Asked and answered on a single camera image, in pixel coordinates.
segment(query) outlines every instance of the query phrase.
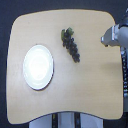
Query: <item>table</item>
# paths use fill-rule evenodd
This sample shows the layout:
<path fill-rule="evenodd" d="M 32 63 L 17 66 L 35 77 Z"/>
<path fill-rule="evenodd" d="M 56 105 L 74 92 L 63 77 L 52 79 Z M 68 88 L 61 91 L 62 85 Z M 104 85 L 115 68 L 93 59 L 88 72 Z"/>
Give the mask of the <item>table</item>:
<path fill-rule="evenodd" d="M 75 111 L 104 119 L 123 113 L 123 79 L 119 47 L 104 47 L 100 37 L 114 25 L 110 14 L 90 10 L 54 10 L 24 15 L 13 24 L 7 61 L 7 116 L 12 124 L 54 112 Z M 80 53 L 74 63 L 62 47 L 61 30 L 72 27 Z M 34 45 L 46 46 L 54 59 L 47 88 L 31 89 L 23 61 Z"/>

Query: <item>bunch of grapes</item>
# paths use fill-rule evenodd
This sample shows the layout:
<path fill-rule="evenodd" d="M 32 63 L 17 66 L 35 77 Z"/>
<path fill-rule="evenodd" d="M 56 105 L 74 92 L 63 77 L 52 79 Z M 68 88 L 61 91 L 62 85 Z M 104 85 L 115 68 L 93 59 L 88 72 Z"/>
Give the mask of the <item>bunch of grapes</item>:
<path fill-rule="evenodd" d="M 61 31 L 61 39 L 63 41 L 63 47 L 66 47 L 74 62 L 80 62 L 80 54 L 78 53 L 77 45 L 74 43 L 74 38 L 71 37 L 73 33 L 71 28 L 68 28 L 66 31 L 63 29 Z"/>

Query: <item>white plate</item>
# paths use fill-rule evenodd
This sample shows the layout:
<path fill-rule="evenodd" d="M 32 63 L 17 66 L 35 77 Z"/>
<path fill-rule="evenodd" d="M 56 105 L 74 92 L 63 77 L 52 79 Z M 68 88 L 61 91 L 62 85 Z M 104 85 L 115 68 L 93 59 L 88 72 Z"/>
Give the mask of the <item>white plate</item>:
<path fill-rule="evenodd" d="M 36 45 L 27 52 L 23 74 L 31 88 L 39 90 L 47 86 L 53 75 L 53 58 L 46 47 Z"/>

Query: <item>gray floor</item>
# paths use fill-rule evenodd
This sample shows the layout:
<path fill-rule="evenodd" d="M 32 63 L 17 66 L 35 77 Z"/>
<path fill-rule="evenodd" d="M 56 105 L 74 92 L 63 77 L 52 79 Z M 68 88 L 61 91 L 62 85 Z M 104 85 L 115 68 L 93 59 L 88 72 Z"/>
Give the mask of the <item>gray floor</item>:
<path fill-rule="evenodd" d="M 8 44 L 12 24 L 18 16 L 52 9 L 93 9 L 109 12 L 119 23 L 127 7 L 128 0 L 0 0 L 0 128 L 28 128 L 28 123 L 9 124 L 6 110 Z M 104 121 L 104 125 L 106 128 L 124 128 L 126 117 Z"/>

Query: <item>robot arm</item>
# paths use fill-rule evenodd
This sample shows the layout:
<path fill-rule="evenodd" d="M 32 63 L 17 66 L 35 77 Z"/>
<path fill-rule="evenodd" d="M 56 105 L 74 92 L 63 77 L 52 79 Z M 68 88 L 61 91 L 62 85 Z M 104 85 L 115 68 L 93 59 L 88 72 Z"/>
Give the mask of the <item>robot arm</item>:
<path fill-rule="evenodd" d="M 121 46 L 128 48 L 128 9 L 120 24 L 109 28 L 103 37 L 101 43 L 105 46 Z"/>

